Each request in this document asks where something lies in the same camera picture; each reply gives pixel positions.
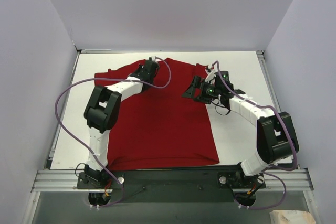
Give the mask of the red cloth garment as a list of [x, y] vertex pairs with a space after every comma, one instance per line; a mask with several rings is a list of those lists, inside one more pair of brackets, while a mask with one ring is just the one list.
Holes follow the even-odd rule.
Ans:
[[203, 65], [167, 58], [152, 87], [121, 103], [109, 136], [111, 170], [219, 163], [206, 106], [182, 97], [195, 76], [206, 77]]

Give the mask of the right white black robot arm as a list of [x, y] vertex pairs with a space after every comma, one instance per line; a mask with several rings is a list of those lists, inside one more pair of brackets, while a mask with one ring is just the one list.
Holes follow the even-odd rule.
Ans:
[[257, 175], [290, 156], [292, 169], [296, 169], [299, 144], [290, 114], [279, 113], [271, 105], [259, 105], [244, 91], [234, 89], [227, 71], [210, 71], [206, 78], [195, 76], [182, 97], [203, 104], [217, 100], [256, 128], [256, 151], [239, 164], [245, 176]]

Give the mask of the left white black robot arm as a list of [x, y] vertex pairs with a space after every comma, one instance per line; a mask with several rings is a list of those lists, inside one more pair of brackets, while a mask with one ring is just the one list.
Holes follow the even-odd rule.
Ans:
[[122, 101], [148, 89], [158, 69], [159, 63], [150, 58], [125, 80], [106, 87], [94, 87], [84, 111], [90, 138], [84, 174], [94, 187], [105, 186], [109, 179], [104, 170], [108, 166], [109, 134], [117, 122]]

